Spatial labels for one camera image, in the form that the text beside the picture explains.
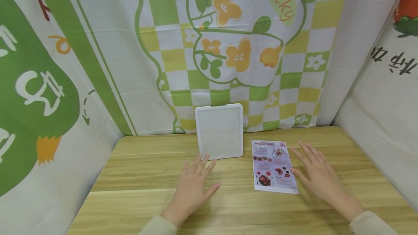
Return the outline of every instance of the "wood grain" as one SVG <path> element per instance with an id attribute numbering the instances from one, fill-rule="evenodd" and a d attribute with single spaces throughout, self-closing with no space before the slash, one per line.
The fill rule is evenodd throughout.
<path id="1" fill-rule="evenodd" d="M 255 191 L 252 139 L 285 141 L 288 146 L 296 146 L 299 139 L 310 142 L 366 208 L 399 234 L 416 234 L 416 213 L 337 127 L 245 133 L 244 156 L 218 161 L 207 185 L 222 182 L 222 187 L 189 218 L 179 234 L 350 234 L 347 222 L 300 182 L 299 195 Z M 193 134 L 122 138 L 67 234 L 138 234 L 170 202 L 184 161 L 197 154 Z M 304 171 L 292 154 L 291 161 Z"/>

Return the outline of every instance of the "white tablet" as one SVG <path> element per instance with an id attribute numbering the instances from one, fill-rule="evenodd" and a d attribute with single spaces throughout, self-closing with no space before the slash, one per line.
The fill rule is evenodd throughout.
<path id="1" fill-rule="evenodd" d="M 194 114 L 201 155 L 209 154 L 209 160 L 243 155 L 241 104 L 197 107 Z"/>

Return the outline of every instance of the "wrist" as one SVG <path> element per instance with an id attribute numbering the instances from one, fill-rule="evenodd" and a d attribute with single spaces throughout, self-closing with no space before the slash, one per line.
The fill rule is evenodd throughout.
<path id="1" fill-rule="evenodd" d="M 164 219 L 167 219 L 169 222 L 173 223 L 176 227 L 180 228 L 186 219 L 190 216 L 190 212 L 182 207 L 177 205 L 175 202 L 171 202 L 170 205 L 164 210 L 161 216 Z"/>
<path id="2" fill-rule="evenodd" d="M 366 211 L 360 202 L 346 193 L 338 194 L 327 202 L 349 223 Z"/>

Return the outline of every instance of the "white frame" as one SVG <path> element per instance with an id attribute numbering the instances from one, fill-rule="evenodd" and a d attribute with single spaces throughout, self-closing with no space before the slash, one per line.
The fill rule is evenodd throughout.
<path id="1" fill-rule="evenodd" d="M 200 124 L 199 124 L 199 112 L 200 111 L 207 111 L 207 110 L 219 110 L 219 109 L 231 109 L 231 108 L 239 108 L 239 134 L 240 134 L 240 148 L 241 148 L 241 152 L 237 155 L 233 155 L 233 156 L 221 156 L 221 157 L 210 157 L 209 160 L 214 160 L 214 159 L 225 159 L 225 158 L 235 158 L 235 157 L 242 157 L 244 155 L 244 140 L 243 140 L 243 113 L 242 113 L 242 105 L 240 103 L 232 103 L 232 104 L 227 104 L 225 106 L 201 106 L 201 107 L 196 107 L 194 110 L 194 116 L 196 118 L 196 130 L 197 130 L 197 141 L 199 144 L 199 151 L 202 154 L 202 144 L 201 144 L 201 137 L 200 137 Z"/>

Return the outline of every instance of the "fabric wall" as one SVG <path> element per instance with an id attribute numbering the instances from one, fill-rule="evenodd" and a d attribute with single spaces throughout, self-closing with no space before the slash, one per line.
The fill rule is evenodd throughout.
<path id="1" fill-rule="evenodd" d="M 321 97 L 318 125 L 331 124 L 395 2 L 345 0 Z"/>
<path id="2" fill-rule="evenodd" d="M 418 210 L 418 0 L 400 0 L 335 119 Z"/>
<path id="3" fill-rule="evenodd" d="M 70 42 L 81 37 L 71 29 L 85 31 L 91 55 L 79 59 L 100 64 L 85 68 L 90 78 L 110 79 L 120 107 L 110 114 L 127 135 L 192 133 L 196 106 L 227 103 L 243 105 L 245 131 L 316 125 L 344 3 L 45 1 L 74 9 L 55 18 Z"/>
<path id="4" fill-rule="evenodd" d="M 0 234 L 65 234 L 122 136 L 43 0 L 0 0 Z"/>

